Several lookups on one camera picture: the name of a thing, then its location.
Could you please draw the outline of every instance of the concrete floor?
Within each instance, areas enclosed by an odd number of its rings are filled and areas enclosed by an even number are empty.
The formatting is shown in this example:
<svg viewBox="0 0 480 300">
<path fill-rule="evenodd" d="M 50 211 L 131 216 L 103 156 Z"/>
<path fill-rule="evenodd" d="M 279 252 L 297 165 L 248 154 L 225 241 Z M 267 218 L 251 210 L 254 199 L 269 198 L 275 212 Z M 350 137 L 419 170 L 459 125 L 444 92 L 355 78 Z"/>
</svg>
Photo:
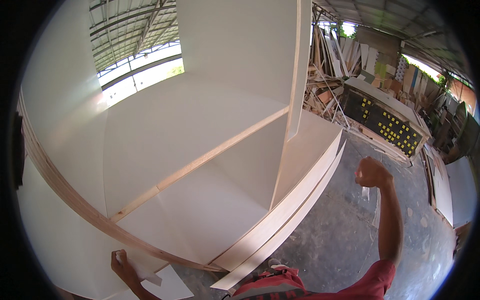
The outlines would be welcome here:
<svg viewBox="0 0 480 300">
<path fill-rule="evenodd" d="M 377 190 L 370 189 L 369 201 L 363 199 L 354 171 L 361 158 L 372 156 L 395 177 L 405 224 L 402 261 L 385 299 L 428 299 L 451 268 L 455 233 L 428 203 L 420 156 L 407 168 L 355 136 L 343 132 L 344 140 L 343 157 L 325 191 L 272 257 L 299 269 L 306 289 L 313 292 L 337 292 L 367 272 L 379 259 L 380 212 Z M 265 264 L 257 270 L 265 269 Z M 226 294 L 209 288 L 215 282 L 213 273 L 178 265 L 174 269 L 195 295 L 190 299 L 219 300 Z"/>
</svg>

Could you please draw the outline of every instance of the corrugated roof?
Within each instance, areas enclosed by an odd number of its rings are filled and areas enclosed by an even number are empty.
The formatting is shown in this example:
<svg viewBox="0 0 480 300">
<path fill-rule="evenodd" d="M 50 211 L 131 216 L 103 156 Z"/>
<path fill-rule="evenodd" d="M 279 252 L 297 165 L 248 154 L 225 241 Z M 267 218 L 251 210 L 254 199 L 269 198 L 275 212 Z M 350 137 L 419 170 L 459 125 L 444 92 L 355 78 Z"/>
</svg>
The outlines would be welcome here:
<svg viewBox="0 0 480 300">
<path fill-rule="evenodd" d="M 90 38 L 96 70 L 179 39 L 175 0 L 92 0 Z"/>
<path fill-rule="evenodd" d="M 426 1 L 313 0 L 334 18 L 381 30 L 405 41 L 402 53 L 471 82 L 463 53 L 442 17 Z"/>
</svg>

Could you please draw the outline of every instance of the hand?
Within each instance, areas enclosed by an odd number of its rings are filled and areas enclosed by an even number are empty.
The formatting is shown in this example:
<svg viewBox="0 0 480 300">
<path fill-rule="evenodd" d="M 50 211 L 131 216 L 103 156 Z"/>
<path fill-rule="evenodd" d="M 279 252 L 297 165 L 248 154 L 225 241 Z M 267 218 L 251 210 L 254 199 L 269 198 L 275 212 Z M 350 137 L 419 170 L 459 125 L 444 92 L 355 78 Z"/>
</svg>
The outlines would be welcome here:
<svg viewBox="0 0 480 300">
<path fill-rule="evenodd" d="M 364 187 L 383 187 L 393 181 L 393 176 L 376 159 L 367 156 L 360 160 L 357 172 L 355 172 L 355 182 Z"/>
<path fill-rule="evenodd" d="M 141 287 L 142 285 L 138 279 L 137 272 L 135 272 L 132 265 L 128 263 L 126 251 L 124 249 L 120 250 L 121 264 L 117 261 L 117 252 L 118 250 L 112 252 L 112 270 L 120 277 L 121 280 L 123 280 L 123 282 L 125 282 L 129 288 L 134 289 Z"/>
</svg>

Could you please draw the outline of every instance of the sneaker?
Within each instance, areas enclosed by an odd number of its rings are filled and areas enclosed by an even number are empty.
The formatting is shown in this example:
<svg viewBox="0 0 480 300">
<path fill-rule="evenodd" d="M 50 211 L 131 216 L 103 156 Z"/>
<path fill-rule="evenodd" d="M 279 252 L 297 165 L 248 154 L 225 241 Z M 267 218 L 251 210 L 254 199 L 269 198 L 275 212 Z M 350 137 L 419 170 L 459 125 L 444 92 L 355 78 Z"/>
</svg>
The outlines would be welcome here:
<svg viewBox="0 0 480 300">
<path fill-rule="evenodd" d="M 268 267 L 271 268 L 273 265 L 282 264 L 278 259 L 272 258 L 268 261 Z"/>
</svg>

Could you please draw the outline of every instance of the sleeve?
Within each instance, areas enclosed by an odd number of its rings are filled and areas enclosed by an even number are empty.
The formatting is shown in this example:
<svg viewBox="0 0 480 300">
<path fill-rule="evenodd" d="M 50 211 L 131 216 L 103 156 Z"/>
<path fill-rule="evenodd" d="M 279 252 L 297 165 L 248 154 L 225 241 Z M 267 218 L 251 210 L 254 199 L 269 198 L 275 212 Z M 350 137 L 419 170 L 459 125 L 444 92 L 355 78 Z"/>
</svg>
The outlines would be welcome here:
<svg viewBox="0 0 480 300">
<path fill-rule="evenodd" d="M 338 293 L 383 298 L 394 277 L 395 265 L 389 260 L 380 260 L 372 264 L 359 281 Z"/>
</svg>

